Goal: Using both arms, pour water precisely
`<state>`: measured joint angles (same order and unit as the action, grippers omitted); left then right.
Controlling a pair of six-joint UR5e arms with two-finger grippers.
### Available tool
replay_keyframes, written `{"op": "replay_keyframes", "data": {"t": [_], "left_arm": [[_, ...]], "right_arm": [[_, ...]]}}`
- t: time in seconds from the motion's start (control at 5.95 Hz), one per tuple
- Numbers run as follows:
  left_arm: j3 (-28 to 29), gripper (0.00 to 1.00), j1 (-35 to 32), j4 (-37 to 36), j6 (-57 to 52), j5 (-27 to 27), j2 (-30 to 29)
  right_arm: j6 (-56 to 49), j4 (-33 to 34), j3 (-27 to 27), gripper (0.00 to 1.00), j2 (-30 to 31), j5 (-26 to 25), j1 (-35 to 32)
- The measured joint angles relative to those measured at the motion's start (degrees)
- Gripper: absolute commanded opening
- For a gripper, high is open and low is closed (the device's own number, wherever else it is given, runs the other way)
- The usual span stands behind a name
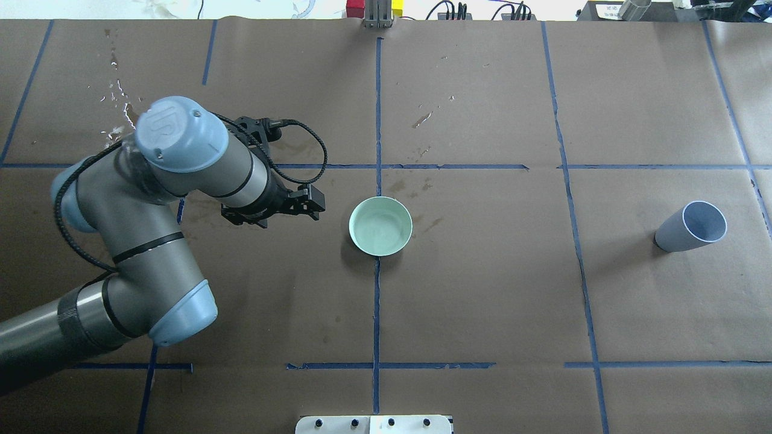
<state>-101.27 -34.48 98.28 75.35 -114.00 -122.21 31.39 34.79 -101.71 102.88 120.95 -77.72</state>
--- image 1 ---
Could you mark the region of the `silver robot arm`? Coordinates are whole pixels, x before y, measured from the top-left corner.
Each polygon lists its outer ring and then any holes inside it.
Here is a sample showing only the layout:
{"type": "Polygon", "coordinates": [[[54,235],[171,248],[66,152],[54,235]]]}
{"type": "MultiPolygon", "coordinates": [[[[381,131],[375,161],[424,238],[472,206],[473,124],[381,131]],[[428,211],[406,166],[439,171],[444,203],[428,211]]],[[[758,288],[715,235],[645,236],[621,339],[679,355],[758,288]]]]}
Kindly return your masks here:
{"type": "Polygon", "coordinates": [[[321,137],[293,119],[236,120],[184,96],[152,102],[135,131],[55,177],[58,231],[104,274],[58,300],[2,322],[2,394],[140,337],[168,347],[209,327],[215,297],[171,210],[194,190],[214,198],[233,225],[266,228],[277,214],[325,210],[315,182],[328,164],[321,137]],[[273,162],[284,127],[311,131],[323,153],[300,180],[273,162]]]}

